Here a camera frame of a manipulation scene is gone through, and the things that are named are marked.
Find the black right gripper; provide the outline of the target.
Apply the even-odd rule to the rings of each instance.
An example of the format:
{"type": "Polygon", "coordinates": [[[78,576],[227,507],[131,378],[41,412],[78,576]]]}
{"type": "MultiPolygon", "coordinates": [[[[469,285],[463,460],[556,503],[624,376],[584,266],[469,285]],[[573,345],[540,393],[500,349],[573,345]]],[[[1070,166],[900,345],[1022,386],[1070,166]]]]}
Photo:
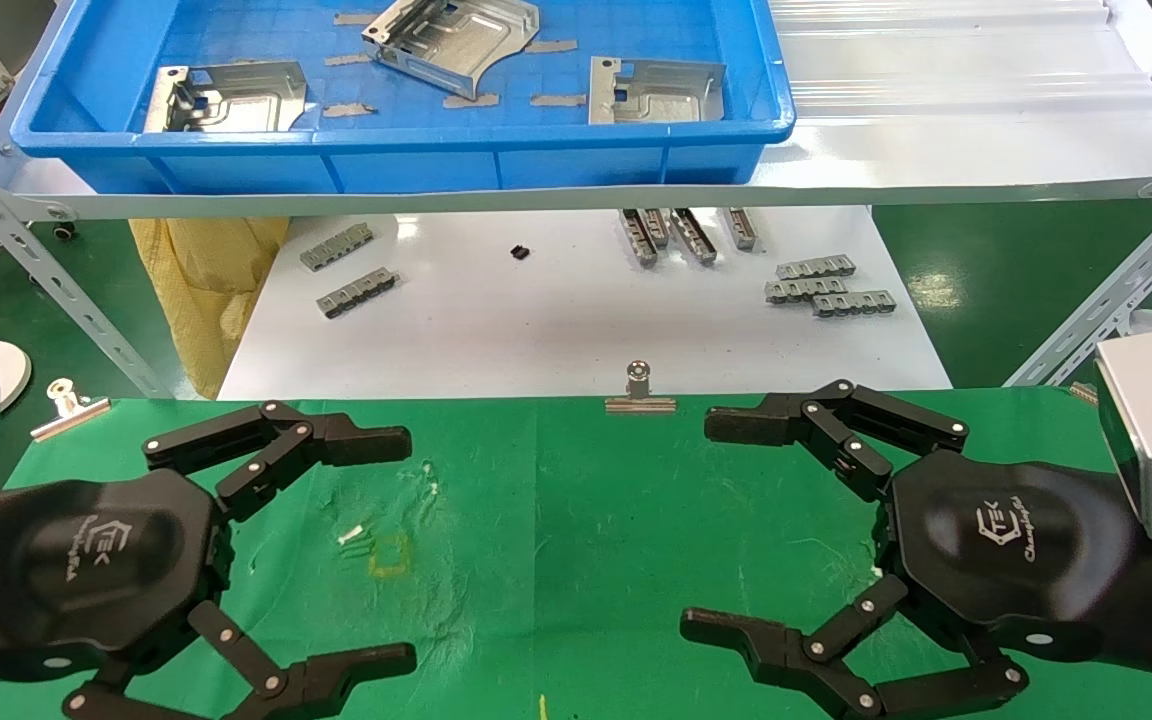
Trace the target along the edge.
{"type": "Polygon", "coordinates": [[[803,446],[861,500],[882,500],[876,561],[896,577],[878,579],[814,632],[682,611],[681,637],[738,652],[755,683],[805,694],[832,719],[946,719],[1025,691],[1026,670],[1000,647],[1056,662],[1114,655],[1116,588],[1143,532],[1111,473],[970,460],[960,455],[964,420],[850,381],[710,407],[704,433],[719,444],[803,446]],[[925,457],[892,479],[890,460],[867,437],[925,457]],[[967,666],[878,684],[852,673],[846,657],[900,609],[967,666]]]}

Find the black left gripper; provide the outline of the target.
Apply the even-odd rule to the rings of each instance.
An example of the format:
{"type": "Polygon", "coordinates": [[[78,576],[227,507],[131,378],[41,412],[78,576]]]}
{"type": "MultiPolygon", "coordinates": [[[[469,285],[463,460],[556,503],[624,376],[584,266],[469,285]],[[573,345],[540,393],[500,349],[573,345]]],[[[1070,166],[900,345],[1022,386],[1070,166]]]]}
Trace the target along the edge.
{"type": "Polygon", "coordinates": [[[406,427],[361,429],[347,414],[266,401],[147,439],[143,455],[156,471],[141,478],[6,488],[0,682],[101,667],[69,694],[65,717],[196,719],[126,689],[200,637],[250,685],[223,719],[338,717],[356,685],[414,673],[415,647],[380,644],[278,667],[215,602],[234,559],[227,520],[251,520],[316,465],[397,462],[412,450],[406,427]],[[236,458],[247,464],[217,484],[217,500],[187,478],[236,458]]]}

